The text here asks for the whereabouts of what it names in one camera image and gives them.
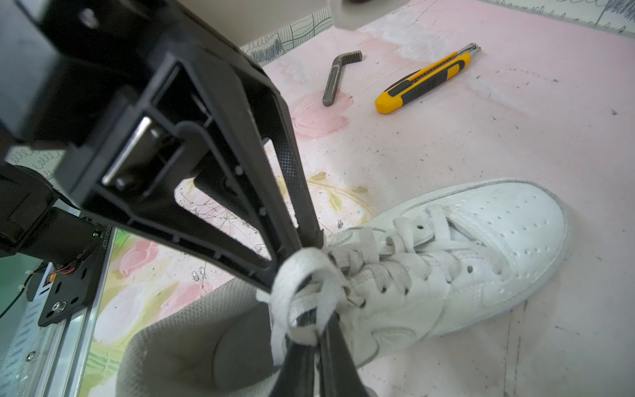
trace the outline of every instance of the shoelace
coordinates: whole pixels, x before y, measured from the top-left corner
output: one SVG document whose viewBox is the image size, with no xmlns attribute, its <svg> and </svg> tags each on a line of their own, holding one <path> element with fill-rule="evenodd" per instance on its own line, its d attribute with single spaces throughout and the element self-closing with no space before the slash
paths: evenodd
<svg viewBox="0 0 635 397">
<path fill-rule="evenodd" d="M 495 274 L 509 268 L 507 260 L 496 249 L 493 241 L 454 241 L 450 222 L 467 236 L 480 236 L 478 227 L 466 215 L 453 208 L 432 205 L 425 209 L 426 216 L 413 221 L 395 218 L 395 231 L 378 247 L 373 230 L 359 230 L 359 243 L 336 246 L 328 256 L 316 248 L 305 248 L 293 254 L 281 266 L 271 296 L 258 294 L 258 299 L 269 302 L 271 318 L 271 349 L 275 365 L 284 361 L 285 335 L 298 344 L 315 346 L 326 324 L 338 305 L 350 302 L 360 308 L 366 301 L 359 296 L 349 280 L 361 271 L 369 270 L 377 288 L 385 292 L 392 283 L 407 295 L 412 276 L 428 279 L 432 268 L 444 272 L 451 283 L 461 272 L 460 258 L 476 254 L 491 264 Z M 302 283 L 311 282 L 298 291 Z M 316 310 L 314 324 L 300 326 L 297 318 Z"/>
</svg>

